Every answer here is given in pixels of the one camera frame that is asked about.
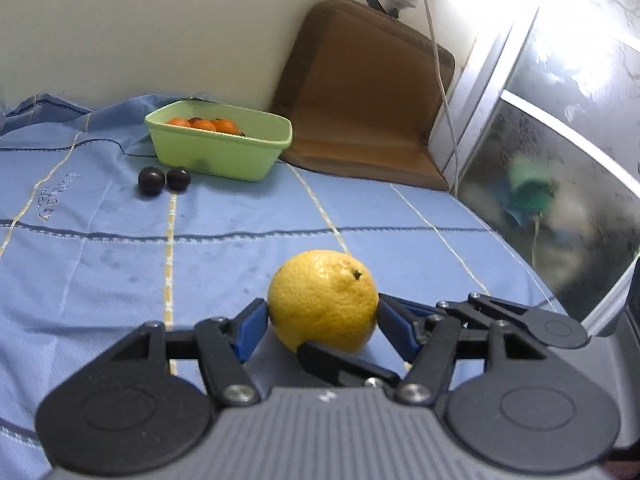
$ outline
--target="dark round fruit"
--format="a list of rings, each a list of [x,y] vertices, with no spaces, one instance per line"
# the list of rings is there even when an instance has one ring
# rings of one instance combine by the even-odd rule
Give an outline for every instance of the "dark round fruit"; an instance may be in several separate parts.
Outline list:
[[[184,191],[191,183],[191,175],[184,168],[173,168],[166,174],[166,184],[172,191]]]
[[[138,175],[138,187],[145,195],[157,195],[164,188],[164,173],[158,168],[147,166]]]

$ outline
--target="green plastic container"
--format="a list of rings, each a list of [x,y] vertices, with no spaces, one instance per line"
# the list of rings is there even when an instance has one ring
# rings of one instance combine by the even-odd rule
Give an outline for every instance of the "green plastic container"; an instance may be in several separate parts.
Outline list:
[[[245,137],[166,124],[174,117],[231,119]],[[151,112],[145,124],[162,164],[249,181],[264,178],[293,137],[291,123],[284,117],[196,100]]]

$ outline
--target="tomato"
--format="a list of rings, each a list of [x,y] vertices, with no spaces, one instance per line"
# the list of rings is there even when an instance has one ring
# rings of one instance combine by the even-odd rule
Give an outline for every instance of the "tomato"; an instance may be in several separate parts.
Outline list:
[[[215,124],[216,129],[224,134],[240,135],[240,128],[230,119],[216,119],[211,121]]]
[[[192,128],[197,128],[199,130],[208,130],[210,132],[216,132],[216,125],[214,123],[212,123],[211,121],[207,121],[207,120],[199,120],[199,121],[195,121],[192,125]]]
[[[180,117],[174,117],[166,123],[170,124],[171,126],[184,126],[186,128],[189,128],[191,126],[187,119],[181,119]]]

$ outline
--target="yellow citrus fruit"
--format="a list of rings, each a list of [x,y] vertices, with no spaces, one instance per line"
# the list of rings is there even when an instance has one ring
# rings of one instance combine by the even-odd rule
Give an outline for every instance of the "yellow citrus fruit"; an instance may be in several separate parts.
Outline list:
[[[307,251],[287,260],[271,280],[267,303],[273,329],[291,351],[314,340],[357,352],[376,327],[371,273],[337,251]]]

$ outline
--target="white cable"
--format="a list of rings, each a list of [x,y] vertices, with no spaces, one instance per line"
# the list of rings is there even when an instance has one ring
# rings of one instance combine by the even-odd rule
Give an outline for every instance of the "white cable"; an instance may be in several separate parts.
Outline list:
[[[436,32],[433,28],[433,17],[431,16],[431,8],[429,6],[429,0],[424,0],[424,9],[427,11],[427,22],[429,23],[429,34],[431,35],[431,45],[433,46],[433,59],[436,64],[436,79],[438,80],[438,88],[440,89],[440,96],[442,97],[442,105],[444,106],[444,113],[447,117],[447,123],[449,123],[449,131],[451,132],[451,142],[453,144],[453,160],[454,160],[454,179],[453,179],[453,196],[458,198],[458,181],[460,180],[458,165],[458,142],[456,140],[456,133],[453,128],[453,120],[451,119],[451,110],[449,109],[449,101],[447,99],[447,93],[444,89],[444,83],[442,82],[442,74],[440,73],[440,56],[438,54],[438,41],[436,40]]]

